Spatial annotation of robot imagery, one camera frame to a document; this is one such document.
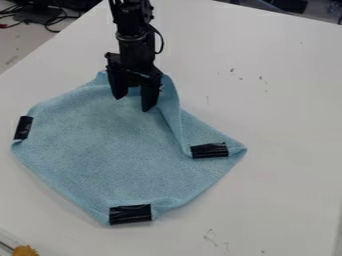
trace cloth fold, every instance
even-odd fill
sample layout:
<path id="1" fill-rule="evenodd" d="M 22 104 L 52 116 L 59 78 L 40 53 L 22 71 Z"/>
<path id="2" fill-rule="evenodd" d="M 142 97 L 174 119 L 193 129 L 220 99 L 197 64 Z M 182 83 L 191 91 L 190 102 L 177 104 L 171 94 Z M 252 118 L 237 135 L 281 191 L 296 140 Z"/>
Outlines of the cloth fold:
<path id="1" fill-rule="evenodd" d="M 107 75 L 37 104 L 14 155 L 51 188 L 103 224 L 110 209 L 150 205 L 151 219 L 182 206 L 245 154 L 241 143 L 180 108 L 168 76 L 156 107 L 141 111 L 139 88 L 115 100 Z M 193 159 L 190 147 L 226 143 L 229 157 Z"/>

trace white table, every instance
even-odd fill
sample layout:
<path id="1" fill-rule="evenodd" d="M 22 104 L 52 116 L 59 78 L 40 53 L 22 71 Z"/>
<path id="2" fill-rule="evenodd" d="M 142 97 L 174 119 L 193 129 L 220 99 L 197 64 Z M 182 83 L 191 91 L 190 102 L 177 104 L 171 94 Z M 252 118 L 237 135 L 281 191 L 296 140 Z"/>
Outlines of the white table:
<path id="1" fill-rule="evenodd" d="M 341 27 L 210 0 L 153 4 L 166 40 L 157 65 L 186 110 L 247 145 L 245 158 L 189 205 L 112 228 L 16 162 L 17 118 L 92 79 L 117 50 L 102 3 L 0 77 L 0 227 L 49 256 L 331 255 L 342 197 Z"/>

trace light blue towel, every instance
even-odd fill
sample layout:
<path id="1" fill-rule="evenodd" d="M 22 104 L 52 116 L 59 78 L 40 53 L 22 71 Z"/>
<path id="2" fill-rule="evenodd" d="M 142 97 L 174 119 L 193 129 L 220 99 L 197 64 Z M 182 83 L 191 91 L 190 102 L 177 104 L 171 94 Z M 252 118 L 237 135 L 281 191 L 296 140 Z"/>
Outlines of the light blue towel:
<path id="1" fill-rule="evenodd" d="M 141 111 L 137 88 L 115 100 L 107 75 L 33 107 L 15 156 L 50 187 L 104 224 L 117 206 L 151 207 L 152 219 L 185 205 L 221 179 L 245 147 L 180 108 L 164 76 L 158 105 Z M 193 159 L 190 146 L 222 143 L 229 157 Z"/>

